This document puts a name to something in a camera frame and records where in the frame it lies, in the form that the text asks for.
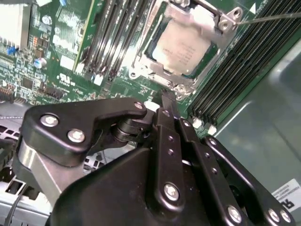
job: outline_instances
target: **screw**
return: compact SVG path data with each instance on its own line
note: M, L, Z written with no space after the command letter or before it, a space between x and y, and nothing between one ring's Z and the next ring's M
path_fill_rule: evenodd
M279 219L277 213L276 213L274 210L269 209L269 215L271 216L271 218L272 218L274 221L280 222L280 219Z
M165 184L164 193L171 201L177 201L179 199L179 191L172 184Z
M182 3L184 2L184 0L174 0L174 2L175 2L176 4L182 4Z
M42 116L40 121L44 126L47 127L54 127L58 124L58 119L50 114Z
M211 170L212 170L212 172L213 172L214 174L217 174L216 168L212 168Z
M173 149L169 149L169 150L168 150L168 154L169 154L169 155L174 155Z
M142 104L139 103L139 102L135 102L134 105L135 105L135 107L138 108L138 109L143 109Z
M72 129L68 132L68 138L74 143L81 143L85 140L85 134L79 129Z
M290 216L284 210L280 211L280 214L286 222L291 223Z
M213 140L212 138L209 138L209 141L210 141L211 144L216 145L216 141Z
M234 206L229 206L228 207L228 213L230 215L230 217L232 218L232 220L236 223L240 223L242 218L241 215L239 213L239 211L234 207Z
M186 120L184 120L184 125L185 126L190 126L189 122L187 122Z
M229 22L227 20L222 20L220 23L219 23L219 28L222 30L222 31L226 31L228 28L229 28Z

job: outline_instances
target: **wire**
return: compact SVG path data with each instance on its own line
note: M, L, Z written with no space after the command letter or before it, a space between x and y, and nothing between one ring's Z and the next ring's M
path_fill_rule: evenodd
M254 19L254 20L241 21L236 24L238 24L238 25L255 24L255 23L261 23L261 22L266 22L266 21L270 21L270 20L293 19L293 18L301 18L301 12L300 13L280 14L280 15L275 15L275 16L267 16L267 17L258 18L258 19Z
M23 119L22 116L0 116L1 119Z
M104 163L105 163L105 164L108 164L107 157L105 157L104 150L102 151L102 153L103 153L103 160L104 160Z
M4 225L3 226L10 226L11 220L13 219L14 212L16 210L17 204L19 203L22 195L24 192L28 189L28 185L25 185L23 189L20 191L20 194L18 195L17 199L15 200L14 204L11 206L8 216L5 219Z

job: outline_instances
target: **capacitor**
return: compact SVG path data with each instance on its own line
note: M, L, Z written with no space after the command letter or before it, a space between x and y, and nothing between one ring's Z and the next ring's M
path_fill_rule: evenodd
M62 6L66 6L66 4L67 4L66 0L60 0L60 3Z
M52 25L52 19L48 15L42 17L42 22L46 25Z
M43 67L46 66L46 64L47 64L47 61L44 58L36 59L33 63L33 65L38 69L42 69Z
M18 51L18 48L16 48L15 46L9 47L7 49L8 55L14 55L17 51Z

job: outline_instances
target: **black lever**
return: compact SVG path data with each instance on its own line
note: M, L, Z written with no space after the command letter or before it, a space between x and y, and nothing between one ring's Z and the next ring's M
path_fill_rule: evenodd
M199 192L213 225L254 224L240 209L212 150L201 144L193 126L185 119L178 121L183 155L191 162Z
M153 130L146 202L157 217L171 219L185 205L181 143L173 113L159 108Z
M243 206L256 225L294 225L291 214L264 186L213 136L203 143L213 150L214 157L223 168L228 184L243 196Z
M35 106L26 112L21 133L28 146L72 167L84 161L94 131L101 129L106 135L112 124L125 118L143 118L146 112L145 106L133 98Z

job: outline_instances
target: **white sticker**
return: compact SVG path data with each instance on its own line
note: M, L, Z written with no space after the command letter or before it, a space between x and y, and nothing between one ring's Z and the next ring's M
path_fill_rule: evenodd
M73 65L74 65L74 60L66 57L66 56L62 56L61 58L61 67L65 67L69 70L73 69Z
M296 179L290 180L274 191L272 195L286 207L289 212L301 207L301 187Z
M61 43L61 38L60 38L59 36L57 36L57 35L54 35L54 36L53 36L53 39L52 39L52 42L53 42L53 44L55 44L55 45L60 45L60 43Z
M76 73L82 73L83 70L84 70L84 67L85 67L85 64L84 64L84 63L79 63L79 64L77 65L77 67L76 67L75 72L76 72Z
M94 84L97 86L100 86L102 84L102 82L103 82L103 76L100 76L99 74L97 74L94 79Z
M44 6L44 5L46 5L46 4L48 4L48 3L50 3L52 0L37 0L36 2L37 2L37 4L40 6L40 7L42 7L42 6Z

